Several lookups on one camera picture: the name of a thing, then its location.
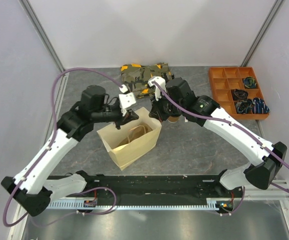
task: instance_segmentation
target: orange tray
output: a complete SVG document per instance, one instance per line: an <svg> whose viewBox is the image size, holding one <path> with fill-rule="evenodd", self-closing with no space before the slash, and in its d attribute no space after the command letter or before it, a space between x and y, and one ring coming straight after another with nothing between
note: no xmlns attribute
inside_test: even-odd
<svg viewBox="0 0 289 240"><path fill-rule="evenodd" d="M256 80L256 88L245 88L243 79L253 77ZM228 114L237 120L263 120L269 116L265 114L238 114L236 112L237 101L233 100L232 91L234 89L242 89L248 93L248 99L261 98L264 99L261 93L258 80L252 67L210 67L209 81L211 85L212 95L221 107Z"/></svg>

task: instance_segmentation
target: camouflage cloth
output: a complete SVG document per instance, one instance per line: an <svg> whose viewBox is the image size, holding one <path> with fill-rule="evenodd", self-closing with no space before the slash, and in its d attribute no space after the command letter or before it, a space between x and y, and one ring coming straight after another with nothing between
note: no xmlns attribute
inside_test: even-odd
<svg viewBox="0 0 289 240"><path fill-rule="evenodd" d="M153 76L162 77L166 82L174 78L167 63L150 66L126 64L121 67L122 82L137 99L150 98L155 95L155 89L147 87L148 80Z"/></svg>

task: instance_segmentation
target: robotic arm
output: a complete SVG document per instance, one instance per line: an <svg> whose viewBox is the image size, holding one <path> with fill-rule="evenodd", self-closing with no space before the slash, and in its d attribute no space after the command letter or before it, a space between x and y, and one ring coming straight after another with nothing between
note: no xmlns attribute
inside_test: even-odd
<svg viewBox="0 0 289 240"><path fill-rule="evenodd" d="M231 124L226 124L217 120L197 118L186 112L182 112L171 104L165 96L162 96L160 89L157 87L155 89L155 97L151 99L152 109L150 111L150 117L156 118L162 122L167 120L170 116L178 117L183 115L189 122L197 123L201 127L224 138L249 160L249 163L243 166L232 170L224 170L219 174L215 190L220 196L225 189L232 190L236 187L249 184L262 190L266 190L269 187L270 183L282 167L282 164L264 149L264 145L283 160L287 152L286 145L282 142L273 144L272 142L257 136L233 119L212 98L205 95L195 96L195 93L190 89L187 81L183 80L181 77L165 83L163 78L156 76L149 80L148 85L154 87L154 82L167 92L174 102L189 112L205 117L225 119L231 122ZM248 134L232 126L232 124L244 128L264 145L261 146L256 144Z"/></svg>
<svg viewBox="0 0 289 240"><path fill-rule="evenodd" d="M95 123L114 122L117 129L139 116L131 109L136 103L132 92L121 88L124 94L119 94L112 105L105 103L108 96L106 90L97 85L88 86L81 94L81 100L64 113L57 122L57 135L51 147L48 147L52 137L41 148L32 161L15 177L5 177L1 185L11 194L16 185L23 180L14 195L31 216L37 216L44 211L50 202L62 197L80 193L87 182L80 174L73 174L59 180L47 180L50 173L61 159L80 142L83 137L94 129ZM37 161L45 150L48 152L35 166L30 174L24 178L28 169Z"/></svg>

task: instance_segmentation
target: white wall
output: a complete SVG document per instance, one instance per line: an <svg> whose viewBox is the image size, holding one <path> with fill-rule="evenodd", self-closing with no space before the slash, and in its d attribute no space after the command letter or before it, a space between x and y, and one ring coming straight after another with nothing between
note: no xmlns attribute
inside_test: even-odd
<svg viewBox="0 0 289 240"><path fill-rule="evenodd" d="M65 68L240 65L274 0L29 0Z"/></svg>
<svg viewBox="0 0 289 240"><path fill-rule="evenodd" d="M289 0L282 5L249 65L271 109L269 117L261 121L264 135L287 145L285 161L289 163ZM284 167L280 172L289 183L289 171Z"/></svg>
<svg viewBox="0 0 289 240"><path fill-rule="evenodd" d="M0 0L0 182L23 169L42 146L57 72L19 1ZM2 222L8 196L0 185L0 240L9 232Z"/></svg>

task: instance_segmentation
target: marble table surface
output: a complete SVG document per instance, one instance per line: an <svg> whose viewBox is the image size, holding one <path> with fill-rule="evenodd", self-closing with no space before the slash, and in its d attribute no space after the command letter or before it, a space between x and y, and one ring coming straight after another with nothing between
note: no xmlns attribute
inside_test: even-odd
<svg viewBox="0 0 289 240"><path fill-rule="evenodd" d="M119 68L98 68L117 80ZM187 80L196 96L212 97L207 66L171 67L175 77ZM60 114L68 111L80 99L81 92L89 85L100 85L110 97L117 96L119 89L110 80L95 73L76 71L69 74ZM134 110L151 109L150 100L140 99ZM254 120L239 121L255 134L259 128ZM181 117L176 123L162 123L161 133L150 152L121 171L111 160L97 130L108 123L94 125L94 130L73 148L58 164L52 175L64 175L84 170L90 175L216 175L223 169L233 169L247 163L247 159L215 133L196 123L185 122Z"/></svg>

